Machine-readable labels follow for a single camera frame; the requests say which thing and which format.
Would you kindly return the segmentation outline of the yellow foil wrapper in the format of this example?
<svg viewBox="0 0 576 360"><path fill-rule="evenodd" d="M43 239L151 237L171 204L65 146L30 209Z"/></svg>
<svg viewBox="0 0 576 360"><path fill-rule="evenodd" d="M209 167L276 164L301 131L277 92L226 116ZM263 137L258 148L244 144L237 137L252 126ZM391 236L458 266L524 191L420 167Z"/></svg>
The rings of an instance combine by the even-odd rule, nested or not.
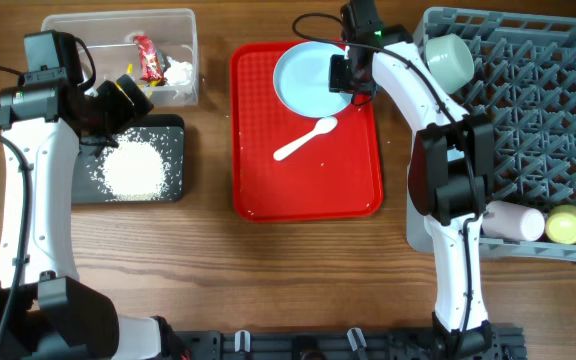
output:
<svg viewBox="0 0 576 360"><path fill-rule="evenodd" d="M137 84L137 86L144 92L147 98L150 98L153 95L154 88L163 86L165 84L164 79L152 81L144 81L138 79L135 74L134 65L132 63L128 64L125 74L128 75L129 78Z"/></svg>

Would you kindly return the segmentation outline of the red snack wrapper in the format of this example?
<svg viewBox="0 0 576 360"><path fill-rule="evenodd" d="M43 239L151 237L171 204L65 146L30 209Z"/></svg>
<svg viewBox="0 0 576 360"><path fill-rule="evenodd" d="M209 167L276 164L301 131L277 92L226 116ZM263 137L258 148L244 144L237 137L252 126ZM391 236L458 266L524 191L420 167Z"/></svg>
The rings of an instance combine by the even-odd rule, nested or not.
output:
<svg viewBox="0 0 576 360"><path fill-rule="evenodd" d="M133 43L139 50L141 79L146 82L162 81L164 72L152 40L146 35L137 35L133 38Z"/></svg>

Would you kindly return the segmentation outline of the light blue round plate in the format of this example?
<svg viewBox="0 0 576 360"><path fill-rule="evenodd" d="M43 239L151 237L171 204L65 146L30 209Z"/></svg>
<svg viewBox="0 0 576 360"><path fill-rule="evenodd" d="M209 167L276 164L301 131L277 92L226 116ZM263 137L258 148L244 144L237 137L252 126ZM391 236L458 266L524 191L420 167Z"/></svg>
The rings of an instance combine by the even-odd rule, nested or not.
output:
<svg viewBox="0 0 576 360"><path fill-rule="evenodd" d="M350 94L329 90L333 55L344 57L344 51L332 44L304 42L279 58L273 72L273 86L285 107L304 117L324 118L350 105Z"/></svg>

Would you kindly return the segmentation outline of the pile of white rice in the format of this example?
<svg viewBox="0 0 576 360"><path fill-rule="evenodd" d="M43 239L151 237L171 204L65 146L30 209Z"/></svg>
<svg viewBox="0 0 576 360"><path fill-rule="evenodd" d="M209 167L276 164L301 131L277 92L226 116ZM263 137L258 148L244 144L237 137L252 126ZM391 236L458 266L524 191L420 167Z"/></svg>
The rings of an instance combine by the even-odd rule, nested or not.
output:
<svg viewBox="0 0 576 360"><path fill-rule="evenodd" d="M162 200L170 189L170 163L153 140L135 129L116 137L117 147L106 147L85 169L93 189L109 195L110 201Z"/></svg>

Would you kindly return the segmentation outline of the white tissue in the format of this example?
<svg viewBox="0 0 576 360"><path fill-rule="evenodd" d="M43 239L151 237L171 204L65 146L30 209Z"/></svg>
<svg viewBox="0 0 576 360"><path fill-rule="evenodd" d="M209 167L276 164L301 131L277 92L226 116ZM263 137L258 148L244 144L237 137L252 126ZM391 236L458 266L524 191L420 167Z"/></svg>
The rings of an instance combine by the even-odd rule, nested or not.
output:
<svg viewBox="0 0 576 360"><path fill-rule="evenodd" d="M170 86L185 86L191 83L193 78L193 65L190 62L179 62L172 57L167 57L168 67L164 71L166 84Z"/></svg>

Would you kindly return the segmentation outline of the mint green bowl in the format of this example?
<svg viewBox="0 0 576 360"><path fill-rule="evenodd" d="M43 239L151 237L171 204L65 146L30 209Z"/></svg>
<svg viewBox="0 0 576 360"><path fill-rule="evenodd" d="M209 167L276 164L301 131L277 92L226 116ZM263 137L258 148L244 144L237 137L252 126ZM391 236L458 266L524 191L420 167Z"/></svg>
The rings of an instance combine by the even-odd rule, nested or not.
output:
<svg viewBox="0 0 576 360"><path fill-rule="evenodd" d="M453 94L474 77L474 60L459 36L448 34L430 39L425 58L431 75L447 94Z"/></svg>

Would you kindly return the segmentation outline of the white pink plastic cup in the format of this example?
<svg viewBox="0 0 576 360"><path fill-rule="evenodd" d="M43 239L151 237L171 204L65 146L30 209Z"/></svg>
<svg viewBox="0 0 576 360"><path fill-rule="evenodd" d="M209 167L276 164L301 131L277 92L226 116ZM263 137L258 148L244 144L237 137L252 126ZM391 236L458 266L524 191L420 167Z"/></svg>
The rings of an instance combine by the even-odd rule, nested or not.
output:
<svg viewBox="0 0 576 360"><path fill-rule="evenodd" d="M545 231L544 215L537 209L505 201L486 207L482 230L487 237L513 241L537 241Z"/></svg>

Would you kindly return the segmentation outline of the yellow plastic cup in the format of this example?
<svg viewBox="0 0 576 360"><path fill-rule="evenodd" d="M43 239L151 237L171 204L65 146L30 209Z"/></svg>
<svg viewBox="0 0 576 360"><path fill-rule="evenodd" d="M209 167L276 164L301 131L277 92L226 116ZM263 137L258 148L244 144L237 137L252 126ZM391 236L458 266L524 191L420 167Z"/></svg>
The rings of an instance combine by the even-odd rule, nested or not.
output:
<svg viewBox="0 0 576 360"><path fill-rule="evenodd" d="M576 206L560 205L553 208L546 220L547 237L559 244L576 244Z"/></svg>

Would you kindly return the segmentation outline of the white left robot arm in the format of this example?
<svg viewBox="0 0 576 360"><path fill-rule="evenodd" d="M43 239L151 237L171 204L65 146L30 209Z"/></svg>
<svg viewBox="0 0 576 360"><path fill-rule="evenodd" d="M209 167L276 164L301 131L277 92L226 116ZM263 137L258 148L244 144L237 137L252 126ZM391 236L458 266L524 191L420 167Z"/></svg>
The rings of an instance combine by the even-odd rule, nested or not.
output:
<svg viewBox="0 0 576 360"><path fill-rule="evenodd" d="M151 109L128 76L88 95L85 81L43 71L1 91L0 359L190 357L164 318L121 316L107 296L82 284L72 250L81 136L111 136Z"/></svg>

